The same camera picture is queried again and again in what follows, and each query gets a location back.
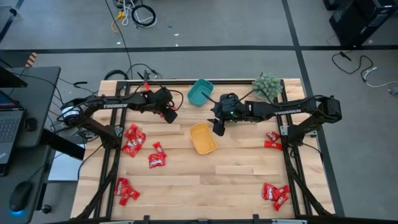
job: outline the wooden tabletop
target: wooden tabletop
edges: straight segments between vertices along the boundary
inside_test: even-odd
[[[305,97],[299,79],[284,81],[289,100]],[[116,82],[102,81],[99,94],[114,95]],[[214,104],[208,101],[201,108],[191,105],[186,97],[191,87],[167,86],[170,90],[181,91],[185,97],[177,112],[178,117],[172,124],[167,124],[156,114],[127,112],[125,129],[136,124],[147,134],[147,139],[135,158],[121,153],[118,177],[129,179],[141,196],[137,200],[130,198],[124,207],[119,205],[120,197],[115,196],[112,220],[142,220],[144,215],[150,215],[151,220],[250,219],[253,214],[259,214],[260,218],[293,218],[291,199],[277,212],[273,202],[261,197],[263,183],[276,187],[288,185],[282,152],[264,148],[265,133],[278,132],[276,118],[261,123],[227,124],[223,137],[213,134],[217,149],[200,155],[190,139],[189,129],[198,123],[206,123],[211,129],[212,124],[206,119],[214,118],[210,111]],[[251,85],[215,85],[211,97],[216,101],[223,93],[235,93],[242,97],[251,89]],[[173,95],[175,104],[179,105],[181,96],[178,93]],[[251,95],[246,100],[256,99]],[[110,116],[111,110],[101,110],[95,113],[94,118],[100,123],[109,124]],[[292,116],[295,124],[307,117],[307,114]],[[149,169],[148,156],[155,153],[152,144],[157,141],[160,141],[167,154],[166,166]],[[305,137],[304,142],[318,147],[315,138]],[[100,140],[89,143],[85,157],[100,144]],[[334,212],[319,153],[307,146],[299,150],[308,188],[329,212]],[[81,168],[71,217],[77,216],[96,192],[103,154],[104,151],[100,149]],[[300,210],[305,214],[301,191],[296,188]],[[107,195],[106,192],[102,215]]]

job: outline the candy wrapper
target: candy wrapper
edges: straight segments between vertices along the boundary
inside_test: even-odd
[[[150,169],[158,167],[158,166],[166,165],[165,158],[160,153],[149,155],[148,160],[149,160],[149,168]]]
[[[136,154],[139,152],[140,149],[141,145],[139,145],[135,139],[127,140],[126,143],[124,143],[124,146],[122,147],[122,151],[125,152],[126,154],[129,154],[133,158],[136,156]]]
[[[157,153],[160,153],[161,155],[163,155],[164,158],[167,157],[167,155],[164,152],[162,146],[160,145],[160,142],[157,142],[157,143],[153,144],[153,146],[155,147]]]
[[[129,192],[126,192],[126,191],[123,192],[121,194],[121,198],[120,198],[119,204],[122,205],[122,206],[125,206],[127,204],[127,201],[129,200],[129,197],[130,197]]]
[[[136,130],[136,140],[137,140],[138,145],[140,146],[140,149],[142,148],[142,145],[144,144],[146,139],[147,139],[147,135],[137,129]]]
[[[138,130],[138,126],[135,124],[132,124],[130,128],[124,133],[124,136],[130,140],[134,139],[136,137],[136,131]]]
[[[129,185],[129,180],[126,178],[119,177],[114,188],[114,195],[121,195],[123,189]]]
[[[280,196],[287,194],[287,192],[290,192],[290,188],[288,185],[285,185],[284,187],[273,190],[272,194],[274,195],[274,198],[279,198]]]
[[[122,206],[127,204],[129,197],[137,200],[138,196],[140,195],[138,191],[134,190],[134,188],[129,185],[129,181],[126,178],[121,177],[119,177],[118,181],[116,182],[114,194],[121,196],[119,204]]]
[[[133,187],[131,187],[131,191],[130,191],[130,197],[132,197],[132,199],[137,200],[138,196],[140,195],[140,193],[136,190],[133,189]]]
[[[282,145],[276,142],[266,141],[264,147],[273,147],[274,149],[282,150]]]
[[[269,140],[271,140],[272,142],[275,142],[276,140],[278,140],[280,138],[280,135],[278,133],[276,133],[275,131],[271,132],[271,133],[266,133],[266,136],[269,138]]]
[[[277,190],[275,186],[273,186],[272,184],[265,183],[262,188],[263,199],[276,201],[276,198],[274,198],[274,195],[272,194],[274,190]]]
[[[278,198],[278,201],[274,203],[274,208],[279,212],[279,209],[281,206],[289,199],[287,195],[282,195],[280,198]]]

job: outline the plastic bowl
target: plastic bowl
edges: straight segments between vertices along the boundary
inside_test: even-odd
[[[188,92],[189,102],[197,107],[203,106],[206,103],[207,99],[205,96],[203,96],[202,93],[210,96],[213,88],[214,86],[211,82],[204,79],[199,79],[195,82],[192,89]]]
[[[217,148],[217,142],[210,133],[209,126],[205,123],[200,123],[192,126],[189,129],[189,134],[193,145],[199,154],[207,154]]]

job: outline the white cable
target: white cable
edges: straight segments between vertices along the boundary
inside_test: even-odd
[[[372,69],[370,69],[370,70],[366,70],[366,73],[365,73],[365,75],[364,75],[363,78],[365,79],[365,83],[366,83],[368,86],[373,87],[373,88],[380,88],[380,87],[383,87],[383,86],[386,86],[386,85],[390,85],[390,84],[393,84],[393,83],[398,83],[398,81],[394,81],[394,82],[388,82],[388,83],[385,83],[385,84],[382,84],[382,85],[378,85],[378,86],[370,85],[370,84],[368,83],[366,77],[367,77],[367,75],[369,75],[371,72],[375,71],[376,69],[377,69],[377,67],[374,67],[374,68],[372,68]]]
[[[130,2],[131,2],[132,7],[134,8],[136,5],[134,5],[133,0],[130,0]],[[127,25],[129,24],[129,19],[128,19],[128,17],[129,17],[129,11],[132,12],[132,9],[130,8],[130,6],[129,6],[129,7],[126,7],[126,0],[123,0],[123,11],[124,11],[126,17],[123,19],[122,24],[123,24],[124,26],[127,26]],[[145,21],[147,21],[147,20],[149,20],[149,19],[153,19],[153,16],[151,16],[151,17],[148,17],[148,18],[146,18],[146,19],[144,19],[144,20],[140,20],[139,17],[138,17],[137,11],[135,11],[134,14],[135,14],[136,17],[137,17],[137,21],[138,21],[138,22],[145,22]],[[136,25],[137,25],[138,27],[150,28],[150,27],[153,27],[154,25],[156,25],[156,22],[157,22],[157,18],[155,18],[155,22],[154,22],[152,25],[150,25],[150,26],[143,27],[143,26],[140,26],[140,25],[137,25],[137,24],[136,24]]]

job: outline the yellow cable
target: yellow cable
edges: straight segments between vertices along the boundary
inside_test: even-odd
[[[121,20],[121,19],[124,19],[124,18],[126,18],[126,14],[125,14],[124,12],[122,12],[122,11],[119,11],[118,16],[114,19],[114,21],[112,21],[111,29],[112,29],[112,31],[113,31],[115,34],[118,34],[119,31],[118,31],[118,30],[115,30],[115,29],[113,28],[114,22],[117,21],[118,19]]]

